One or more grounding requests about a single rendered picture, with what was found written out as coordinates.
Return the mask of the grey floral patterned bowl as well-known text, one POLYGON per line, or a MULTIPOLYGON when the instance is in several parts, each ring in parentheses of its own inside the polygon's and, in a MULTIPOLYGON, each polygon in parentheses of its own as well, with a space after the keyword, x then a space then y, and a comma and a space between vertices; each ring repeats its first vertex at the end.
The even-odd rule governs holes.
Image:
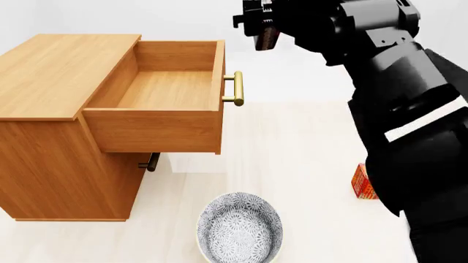
POLYGON ((274 207, 246 192, 213 199, 196 225, 197 246, 208 263, 274 263, 283 236, 282 221, 274 207))

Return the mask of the open wooden drawer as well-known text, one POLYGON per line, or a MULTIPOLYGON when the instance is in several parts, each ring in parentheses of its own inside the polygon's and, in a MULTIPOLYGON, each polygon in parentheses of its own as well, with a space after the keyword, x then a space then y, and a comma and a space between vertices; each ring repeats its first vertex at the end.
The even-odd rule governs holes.
POLYGON ((107 153, 220 153, 224 41, 139 41, 82 114, 107 153))

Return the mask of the red orange food box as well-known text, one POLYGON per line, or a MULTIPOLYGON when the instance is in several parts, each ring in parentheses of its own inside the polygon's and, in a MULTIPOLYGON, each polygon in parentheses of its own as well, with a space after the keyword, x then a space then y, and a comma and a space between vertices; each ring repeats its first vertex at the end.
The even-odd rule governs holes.
POLYGON ((351 186, 358 199, 379 199, 369 181, 365 164, 358 164, 351 186))

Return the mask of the wooden cabinet body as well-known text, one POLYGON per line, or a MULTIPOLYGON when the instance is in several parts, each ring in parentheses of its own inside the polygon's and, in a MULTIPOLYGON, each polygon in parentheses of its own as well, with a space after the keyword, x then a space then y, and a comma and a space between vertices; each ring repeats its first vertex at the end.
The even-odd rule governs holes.
POLYGON ((139 34, 38 34, 0 56, 0 207, 16 221, 126 221, 146 153, 103 153, 83 110, 139 34))

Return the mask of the brown chocolate pudding box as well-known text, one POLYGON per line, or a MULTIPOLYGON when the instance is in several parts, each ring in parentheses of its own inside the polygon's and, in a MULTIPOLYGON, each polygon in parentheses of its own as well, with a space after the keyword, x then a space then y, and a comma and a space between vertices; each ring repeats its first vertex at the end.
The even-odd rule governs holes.
POLYGON ((257 51, 264 51, 264 50, 273 50, 275 45, 273 45, 273 34, 277 30, 274 26, 266 26, 261 30, 261 37, 262 37, 262 50, 257 51))

